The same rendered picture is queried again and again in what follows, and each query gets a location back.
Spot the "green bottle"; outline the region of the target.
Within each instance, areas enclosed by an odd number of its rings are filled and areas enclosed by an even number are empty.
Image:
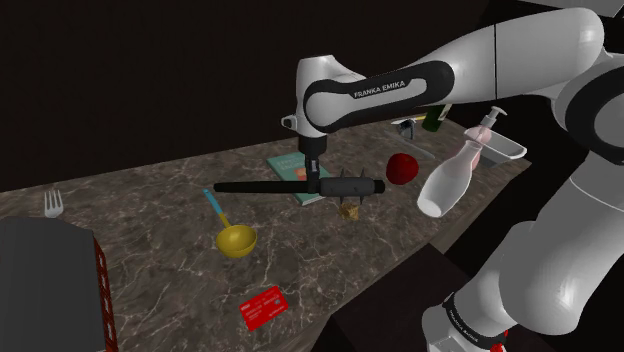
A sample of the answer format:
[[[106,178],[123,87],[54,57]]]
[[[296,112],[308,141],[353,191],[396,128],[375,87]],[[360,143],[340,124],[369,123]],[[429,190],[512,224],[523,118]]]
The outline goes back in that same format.
[[[429,132],[436,132],[445,120],[451,107],[451,104],[431,107],[422,121],[422,128]]]

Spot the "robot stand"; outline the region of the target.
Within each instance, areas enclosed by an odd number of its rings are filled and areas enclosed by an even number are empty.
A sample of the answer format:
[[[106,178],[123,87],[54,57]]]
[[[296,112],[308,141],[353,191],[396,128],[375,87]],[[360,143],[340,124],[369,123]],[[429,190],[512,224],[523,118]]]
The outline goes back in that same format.
[[[427,352],[425,309],[475,273],[427,244],[333,313],[311,352]]]

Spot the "white rectangular tray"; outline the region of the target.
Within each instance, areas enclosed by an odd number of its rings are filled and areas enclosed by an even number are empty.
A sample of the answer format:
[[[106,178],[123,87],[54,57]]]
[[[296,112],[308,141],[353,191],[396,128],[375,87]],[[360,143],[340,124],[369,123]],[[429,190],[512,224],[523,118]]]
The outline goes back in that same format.
[[[526,153],[526,147],[492,131],[490,140],[481,151],[479,163],[484,167],[493,168],[523,158]]]

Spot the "silver fork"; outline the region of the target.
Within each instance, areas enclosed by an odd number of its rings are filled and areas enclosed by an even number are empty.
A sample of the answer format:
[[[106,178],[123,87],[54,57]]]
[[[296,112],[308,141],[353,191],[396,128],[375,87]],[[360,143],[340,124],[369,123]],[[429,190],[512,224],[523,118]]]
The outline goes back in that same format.
[[[64,211],[61,193],[58,190],[51,190],[44,193],[44,216],[46,218],[57,218]]]

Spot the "red apple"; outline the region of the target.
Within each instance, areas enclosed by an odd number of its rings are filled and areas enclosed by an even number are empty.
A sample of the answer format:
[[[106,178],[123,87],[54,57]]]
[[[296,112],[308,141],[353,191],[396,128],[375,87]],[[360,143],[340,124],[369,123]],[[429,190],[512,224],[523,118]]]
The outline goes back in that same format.
[[[419,164],[409,154],[396,153],[387,162],[386,178],[395,185],[404,185],[411,182],[418,172]]]

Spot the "pink soap dispenser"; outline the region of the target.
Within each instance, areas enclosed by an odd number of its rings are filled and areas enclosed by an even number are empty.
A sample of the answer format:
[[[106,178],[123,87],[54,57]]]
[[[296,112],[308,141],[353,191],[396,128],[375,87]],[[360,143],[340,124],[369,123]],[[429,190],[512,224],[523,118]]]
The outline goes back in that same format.
[[[499,114],[502,114],[504,116],[507,115],[507,113],[502,108],[497,107],[497,106],[492,106],[491,111],[483,117],[480,124],[466,130],[465,135],[469,139],[479,143],[482,149],[485,149],[485,146],[491,139],[491,135],[492,135],[491,128],[496,123],[497,116]]]

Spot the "grey box with red side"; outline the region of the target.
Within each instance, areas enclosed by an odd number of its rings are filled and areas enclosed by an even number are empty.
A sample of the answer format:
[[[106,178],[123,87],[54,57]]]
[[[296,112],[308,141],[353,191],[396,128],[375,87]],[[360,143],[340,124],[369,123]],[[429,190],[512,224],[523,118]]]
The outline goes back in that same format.
[[[0,220],[0,352],[119,352],[106,256],[91,230]]]

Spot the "red card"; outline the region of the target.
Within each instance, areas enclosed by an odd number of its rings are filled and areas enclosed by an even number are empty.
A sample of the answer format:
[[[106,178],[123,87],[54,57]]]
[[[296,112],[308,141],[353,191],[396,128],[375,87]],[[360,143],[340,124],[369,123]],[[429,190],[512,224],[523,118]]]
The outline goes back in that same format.
[[[273,286],[239,306],[247,328],[254,331],[289,307],[278,286]]]

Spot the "teal book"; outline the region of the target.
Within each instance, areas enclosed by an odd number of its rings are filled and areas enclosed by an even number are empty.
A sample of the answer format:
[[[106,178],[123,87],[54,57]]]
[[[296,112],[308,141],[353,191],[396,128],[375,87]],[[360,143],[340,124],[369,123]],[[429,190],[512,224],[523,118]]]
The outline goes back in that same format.
[[[282,181],[305,181],[307,178],[305,155],[301,152],[271,157],[266,162]],[[294,193],[293,196],[301,206],[323,199],[319,194]]]

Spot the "silver tap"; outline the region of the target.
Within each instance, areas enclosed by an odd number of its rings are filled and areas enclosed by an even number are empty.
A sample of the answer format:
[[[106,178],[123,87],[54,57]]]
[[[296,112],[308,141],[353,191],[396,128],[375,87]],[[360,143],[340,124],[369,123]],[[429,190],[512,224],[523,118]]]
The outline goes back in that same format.
[[[416,117],[406,118],[402,120],[396,120],[391,123],[397,130],[397,133],[407,139],[413,139],[415,136],[416,124],[418,120]]]

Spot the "black spiked rod tool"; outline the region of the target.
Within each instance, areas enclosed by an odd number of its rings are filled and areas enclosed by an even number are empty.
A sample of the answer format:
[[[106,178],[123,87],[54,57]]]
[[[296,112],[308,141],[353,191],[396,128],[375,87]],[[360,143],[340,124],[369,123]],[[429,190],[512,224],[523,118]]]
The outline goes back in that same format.
[[[343,202],[346,197],[365,197],[382,194],[385,191],[383,180],[365,175],[359,177],[324,177],[312,181],[244,181],[221,182],[213,186],[215,192],[223,193],[264,193],[264,194],[319,194],[323,197],[338,197]]]

